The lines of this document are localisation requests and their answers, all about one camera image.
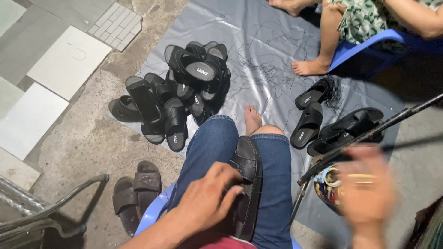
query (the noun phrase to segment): hand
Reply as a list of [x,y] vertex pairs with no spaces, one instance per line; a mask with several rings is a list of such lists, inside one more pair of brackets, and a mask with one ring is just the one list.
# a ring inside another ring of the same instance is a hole
[[342,174],[342,211],[355,232],[379,231],[383,221],[390,215],[394,203],[388,164],[378,146],[351,146],[345,148],[344,153],[354,161],[344,163],[339,168]]
[[239,185],[226,191],[226,186],[241,181],[240,173],[229,164],[215,162],[206,175],[189,184],[179,205],[172,211],[191,234],[204,231],[222,221],[237,195],[243,191]]

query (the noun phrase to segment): tarp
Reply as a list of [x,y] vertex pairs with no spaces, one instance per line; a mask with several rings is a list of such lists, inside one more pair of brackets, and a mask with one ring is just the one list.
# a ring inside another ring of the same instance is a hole
[[[293,18],[270,7],[265,0],[192,0],[183,9],[158,45],[150,52],[137,76],[148,72],[163,78],[168,70],[164,59],[167,45],[185,47],[190,41],[223,43],[229,50],[231,86],[219,114],[232,117],[240,135],[245,133],[244,109],[254,105],[263,115],[264,124],[280,127],[290,136],[302,111],[294,99],[320,76],[300,77],[291,69],[294,60],[315,59],[319,53],[318,19]],[[323,124],[327,125],[362,107],[374,107],[385,119],[404,108],[388,91],[367,82],[338,78],[341,101],[338,108],[323,105]],[[140,124],[123,123],[141,134]],[[197,130],[192,116],[187,119],[189,139]],[[390,128],[383,144],[395,142],[398,125]],[[185,157],[186,148],[178,154]],[[292,197],[299,189],[296,181],[308,169],[311,157],[306,149],[291,147]],[[352,238],[342,217],[331,211],[308,187],[296,220],[326,236],[340,246],[349,246]]]

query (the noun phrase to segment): jeans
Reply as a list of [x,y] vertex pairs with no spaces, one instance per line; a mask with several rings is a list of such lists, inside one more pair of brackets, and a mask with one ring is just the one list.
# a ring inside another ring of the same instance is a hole
[[[215,162],[228,163],[237,148],[238,131],[225,115],[210,117],[196,131],[172,192],[169,209],[176,207],[189,183],[205,176]],[[289,220],[292,212],[289,140],[280,134],[252,135],[263,165],[263,182],[256,228],[251,243],[257,248],[292,248]]]

